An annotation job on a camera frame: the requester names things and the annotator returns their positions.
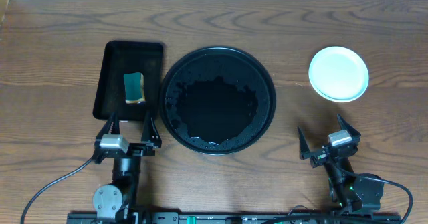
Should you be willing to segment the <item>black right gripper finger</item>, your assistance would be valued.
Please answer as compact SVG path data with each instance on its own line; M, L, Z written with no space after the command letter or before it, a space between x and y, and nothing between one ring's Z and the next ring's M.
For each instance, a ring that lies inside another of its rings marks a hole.
M297 127L298 129L298 135L299 135L299 155L300 160L305 160L310 157L310 149L308 147L308 144L306 142L306 139L304 137L303 132L301 131L300 127Z
M361 133L352 127L340 114L337 114L338 123L342 130L346 130L352 138L360 138Z

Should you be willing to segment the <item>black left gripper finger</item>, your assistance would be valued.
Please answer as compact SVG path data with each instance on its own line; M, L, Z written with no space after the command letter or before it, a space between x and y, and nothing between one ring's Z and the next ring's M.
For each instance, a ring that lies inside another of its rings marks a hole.
M152 114L149 110L144 116L140 143L144 144L145 146L151 146L152 148L160 148L162 146L162 140L156 128Z
M96 135L96 140L101 140L105 134L120 134L120 125L117 113L113 112L110 115L105 125Z

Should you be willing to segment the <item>yellow green scrub sponge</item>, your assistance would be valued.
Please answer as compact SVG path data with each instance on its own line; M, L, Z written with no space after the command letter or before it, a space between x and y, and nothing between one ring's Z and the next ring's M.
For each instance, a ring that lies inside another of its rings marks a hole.
M146 101L144 75L141 72L124 74L125 102L139 104Z

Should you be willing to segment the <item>mint green plate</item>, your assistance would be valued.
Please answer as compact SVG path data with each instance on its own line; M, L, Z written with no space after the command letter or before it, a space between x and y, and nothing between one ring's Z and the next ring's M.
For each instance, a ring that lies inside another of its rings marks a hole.
M369 71L356 52L332 46L321 49L311 59L308 79L321 97L333 102L351 102L366 92Z

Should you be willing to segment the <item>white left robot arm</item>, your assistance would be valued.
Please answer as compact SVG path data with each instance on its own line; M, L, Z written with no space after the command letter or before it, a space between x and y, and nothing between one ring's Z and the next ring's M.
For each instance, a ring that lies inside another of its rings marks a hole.
M106 158L114 160L112 182L98 187L92 202L96 210L95 223L143 223L143 211L136 207L141 160L153 156L162 141L152 114L144 115L140 142L127 141L120 133L117 113L112 113L99 131L91 160L101 164Z

